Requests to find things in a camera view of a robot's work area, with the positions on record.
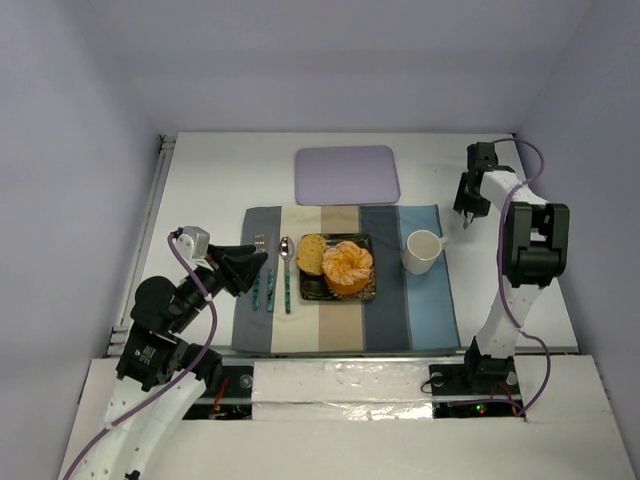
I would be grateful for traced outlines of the silver metal tongs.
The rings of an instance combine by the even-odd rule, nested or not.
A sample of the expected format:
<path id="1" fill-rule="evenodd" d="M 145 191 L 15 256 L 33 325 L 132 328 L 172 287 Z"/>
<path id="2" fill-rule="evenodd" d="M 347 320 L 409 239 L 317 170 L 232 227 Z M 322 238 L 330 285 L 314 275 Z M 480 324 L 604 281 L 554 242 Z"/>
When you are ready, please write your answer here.
<path id="1" fill-rule="evenodd" d="M 470 213 L 466 213 L 463 219 L 463 228 L 467 229 L 472 222 L 473 222 L 473 215 Z"/>

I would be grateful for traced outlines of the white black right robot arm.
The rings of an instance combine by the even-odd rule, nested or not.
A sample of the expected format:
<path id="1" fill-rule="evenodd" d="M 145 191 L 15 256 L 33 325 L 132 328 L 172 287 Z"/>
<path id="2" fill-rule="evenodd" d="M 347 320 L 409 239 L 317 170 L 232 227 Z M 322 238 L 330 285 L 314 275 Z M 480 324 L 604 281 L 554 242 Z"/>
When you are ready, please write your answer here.
<path id="1" fill-rule="evenodd" d="M 498 291 L 489 316 L 474 336 L 456 379 L 475 395 L 485 394 L 513 371 L 517 339 L 531 307 L 546 287 L 564 273 L 568 256 L 570 210 L 550 203 L 529 188 L 527 180 L 499 163 L 498 141 L 467 147 L 467 170 L 461 175 L 453 209 L 464 224 L 499 211 Z"/>

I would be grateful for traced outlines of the yellow bread slice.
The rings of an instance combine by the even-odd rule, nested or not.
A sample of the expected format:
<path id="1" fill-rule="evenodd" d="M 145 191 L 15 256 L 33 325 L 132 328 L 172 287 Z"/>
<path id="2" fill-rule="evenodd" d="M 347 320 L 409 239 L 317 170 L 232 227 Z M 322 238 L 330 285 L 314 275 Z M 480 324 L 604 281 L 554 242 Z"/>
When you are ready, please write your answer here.
<path id="1" fill-rule="evenodd" d="M 299 269 L 309 275 L 322 275 L 323 256 L 326 249 L 327 242 L 322 235 L 308 234 L 303 236 L 296 259 Z"/>

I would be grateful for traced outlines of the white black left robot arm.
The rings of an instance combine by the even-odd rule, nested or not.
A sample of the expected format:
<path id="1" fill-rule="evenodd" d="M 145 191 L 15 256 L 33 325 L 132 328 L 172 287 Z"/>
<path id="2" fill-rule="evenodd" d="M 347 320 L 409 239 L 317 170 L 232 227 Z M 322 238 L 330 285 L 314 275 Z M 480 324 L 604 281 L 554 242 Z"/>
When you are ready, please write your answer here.
<path id="1" fill-rule="evenodd" d="M 222 357 L 180 338 L 222 291 L 249 292 L 268 255 L 253 245 L 215 246 L 199 227 L 180 227 L 167 243 L 187 275 L 162 276 L 136 289 L 132 324 L 116 366 L 99 432 L 67 468 L 67 479 L 149 479 L 184 415 L 224 380 Z"/>

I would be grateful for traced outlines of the round orange bundt cake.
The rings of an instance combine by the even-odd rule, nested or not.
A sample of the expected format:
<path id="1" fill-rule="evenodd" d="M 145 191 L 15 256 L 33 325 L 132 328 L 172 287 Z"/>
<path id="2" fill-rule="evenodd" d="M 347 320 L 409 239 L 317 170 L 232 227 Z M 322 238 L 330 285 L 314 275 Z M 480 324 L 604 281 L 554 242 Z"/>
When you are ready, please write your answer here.
<path id="1" fill-rule="evenodd" d="M 342 241 L 325 251 L 322 269 L 331 290 L 339 295 L 353 295 L 369 283 L 373 256 L 352 241 Z"/>

